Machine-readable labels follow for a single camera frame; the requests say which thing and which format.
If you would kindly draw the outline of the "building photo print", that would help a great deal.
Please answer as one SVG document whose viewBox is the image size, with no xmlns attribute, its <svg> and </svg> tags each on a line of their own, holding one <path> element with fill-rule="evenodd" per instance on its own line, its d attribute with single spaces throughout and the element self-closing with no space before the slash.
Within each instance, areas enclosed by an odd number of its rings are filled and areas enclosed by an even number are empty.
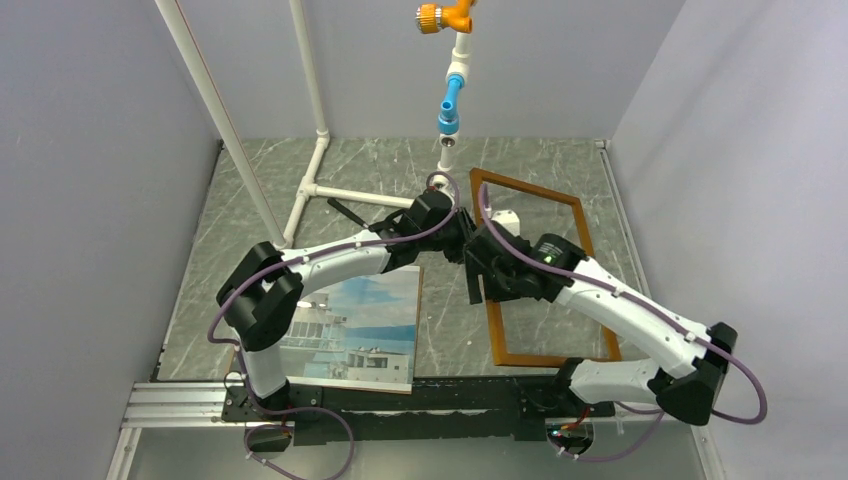
<svg viewBox="0 0 848 480">
<path fill-rule="evenodd" d="M 295 299 L 258 282 L 224 315 L 256 395 L 286 385 L 408 394 L 414 376 L 422 271 L 360 276 Z"/>
</svg>

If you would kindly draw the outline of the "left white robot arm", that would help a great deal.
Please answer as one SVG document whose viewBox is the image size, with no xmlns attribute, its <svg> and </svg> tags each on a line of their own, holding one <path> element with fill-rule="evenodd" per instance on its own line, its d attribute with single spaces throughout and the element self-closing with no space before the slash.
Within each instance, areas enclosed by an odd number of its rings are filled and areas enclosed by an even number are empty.
<svg viewBox="0 0 848 480">
<path fill-rule="evenodd" d="M 301 249 L 278 250 L 269 242 L 252 247 L 217 292 L 213 320 L 225 322 L 235 334 L 229 342 L 238 349 L 251 389 L 248 407 L 264 420 L 285 411 L 289 378 L 272 352 L 289 332 L 304 297 L 355 277 L 392 272 L 414 263 L 422 252 L 440 252 L 460 264 L 474 229 L 465 208 L 429 187 L 410 207 L 350 237 Z"/>
</svg>

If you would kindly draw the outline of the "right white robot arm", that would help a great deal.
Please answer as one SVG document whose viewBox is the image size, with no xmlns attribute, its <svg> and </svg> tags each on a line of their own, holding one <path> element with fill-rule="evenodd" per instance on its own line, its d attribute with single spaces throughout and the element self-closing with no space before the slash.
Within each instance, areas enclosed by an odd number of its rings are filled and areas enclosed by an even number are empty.
<svg viewBox="0 0 848 480">
<path fill-rule="evenodd" d="M 615 279 L 578 245 L 556 234 L 536 243 L 499 224 L 480 227 L 464 246 L 467 273 L 491 301 L 546 300 L 580 312 L 630 341 L 643 360 L 563 363 L 551 401 L 574 415 L 587 404 L 653 404 L 690 425 L 706 425 L 727 373 L 737 333 L 676 316 Z"/>
</svg>

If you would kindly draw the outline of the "brown wooden picture frame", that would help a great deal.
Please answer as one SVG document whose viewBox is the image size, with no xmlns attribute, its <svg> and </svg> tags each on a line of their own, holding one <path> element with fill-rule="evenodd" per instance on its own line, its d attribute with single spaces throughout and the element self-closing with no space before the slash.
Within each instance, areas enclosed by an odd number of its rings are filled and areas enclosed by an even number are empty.
<svg viewBox="0 0 848 480">
<path fill-rule="evenodd" d="M 567 205 L 571 208 L 572 214 L 575 218 L 579 245 L 589 256 L 595 255 L 582 203 L 578 197 L 551 190 L 539 185 L 530 184 L 499 173 L 483 170 L 478 167 L 472 168 L 469 176 L 472 194 L 475 196 L 473 208 L 476 220 L 482 220 L 481 203 L 476 199 L 476 195 L 484 183 L 506 187 L 521 193 L 554 201 L 559 204 Z M 510 353 L 507 344 L 501 304 L 496 301 L 486 300 L 485 306 L 492 346 L 493 362 L 495 366 L 558 368 L 565 362 L 567 356 Z"/>
</svg>

